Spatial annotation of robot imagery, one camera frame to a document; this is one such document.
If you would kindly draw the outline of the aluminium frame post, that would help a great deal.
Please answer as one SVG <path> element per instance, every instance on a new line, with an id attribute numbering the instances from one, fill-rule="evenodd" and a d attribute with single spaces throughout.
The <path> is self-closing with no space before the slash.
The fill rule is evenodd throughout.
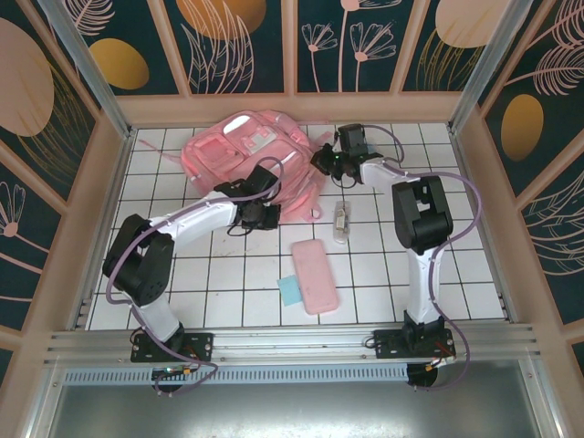
<path id="1" fill-rule="evenodd" d="M 448 132 L 451 135 L 457 135 L 464 127 L 517 31 L 525 22 L 532 4 L 533 0 L 511 0 L 506 7 L 448 121 Z"/>
<path id="2" fill-rule="evenodd" d="M 48 22 L 76 62 L 81 75 L 99 101 L 115 130 L 125 139 L 130 137 L 131 125 L 123 114 L 110 85 L 101 74 L 89 48 L 77 31 L 61 0 L 37 0 Z"/>

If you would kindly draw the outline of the blue sticky note pad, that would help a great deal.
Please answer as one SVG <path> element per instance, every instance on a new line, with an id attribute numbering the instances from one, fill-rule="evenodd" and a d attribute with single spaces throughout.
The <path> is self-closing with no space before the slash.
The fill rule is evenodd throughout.
<path id="1" fill-rule="evenodd" d="M 285 307 L 293 306 L 302 301 L 302 296 L 296 276 L 286 276 L 277 280 L 280 296 Z"/>

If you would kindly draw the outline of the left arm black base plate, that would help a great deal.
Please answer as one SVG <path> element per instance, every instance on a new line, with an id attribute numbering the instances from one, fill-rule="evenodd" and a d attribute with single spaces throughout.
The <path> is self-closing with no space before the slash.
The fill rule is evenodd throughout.
<path id="1" fill-rule="evenodd" d="M 130 341 L 132 344 L 130 361 L 132 363 L 154 363 L 179 361 L 178 358 L 161 349 L 154 340 L 145 333 L 136 334 Z M 214 335 L 212 333 L 179 333 L 172 336 L 164 345 L 177 354 L 210 361 L 212 358 Z"/>

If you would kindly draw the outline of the pink pencil case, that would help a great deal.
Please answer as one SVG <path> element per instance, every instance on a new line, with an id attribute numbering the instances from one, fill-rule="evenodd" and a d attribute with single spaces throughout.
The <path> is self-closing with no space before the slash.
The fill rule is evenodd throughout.
<path id="1" fill-rule="evenodd" d="M 306 312 L 318 315 L 336 310 L 339 294 L 323 242 L 319 239 L 295 242 L 291 255 Z"/>

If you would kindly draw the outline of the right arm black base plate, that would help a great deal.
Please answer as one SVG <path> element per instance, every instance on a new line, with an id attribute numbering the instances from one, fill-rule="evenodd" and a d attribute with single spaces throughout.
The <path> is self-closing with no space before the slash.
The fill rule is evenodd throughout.
<path id="1" fill-rule="evenodd" d="M 374 330 L 373 349 L 378 359 L 429 360 L 456 356 L 452 331 L 448 328 L 413 343 L 399 329 Z"/>

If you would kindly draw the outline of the pink backpack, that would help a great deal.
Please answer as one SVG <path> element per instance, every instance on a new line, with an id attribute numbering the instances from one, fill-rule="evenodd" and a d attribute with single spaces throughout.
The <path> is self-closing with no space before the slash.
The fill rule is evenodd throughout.
<path id="1" fill-rule="evenodd" d="M 262 158 L 276 158 L 284 167 L 282 189 L 274 200 L 282 206 L 280 223 L 313 223 L 323 214 L 318 198 L 326 176 L 311 159 L 331 137 L 327 131 L 311 140 L 283 112 L 244 110 L 195 134 L 180 154 L 161 155 L 179 164 L 201 195 L 247 178 Z"/>

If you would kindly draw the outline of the grey metal panel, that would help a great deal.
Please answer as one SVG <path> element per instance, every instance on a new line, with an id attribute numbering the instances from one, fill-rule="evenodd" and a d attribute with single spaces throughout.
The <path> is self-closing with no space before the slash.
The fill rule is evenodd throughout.
<path id="1" fill-rule="evenodd" d="M 50 438 L 542 438 L 520 390 L 397 382 L 67 387 Z"/>

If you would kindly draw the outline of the aluminium mounting rail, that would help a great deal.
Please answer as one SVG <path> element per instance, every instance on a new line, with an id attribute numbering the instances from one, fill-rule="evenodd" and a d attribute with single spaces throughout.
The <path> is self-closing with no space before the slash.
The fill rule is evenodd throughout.
<path id="1" fill-rule="evenodd" d="M 458 321 L 471 359 L 523 360 L 541 348 L 528 324 L 504 320 Z M 398 329 L 399 323 L 210 328 L 212 362 L 220 366 L 299 365 L 375 361 L 364 342 L 376 329 Z M 53 333 L 43 355 L 46 364 L 63 367 L 130 365 L 129 330 L 74 330 Z"/>

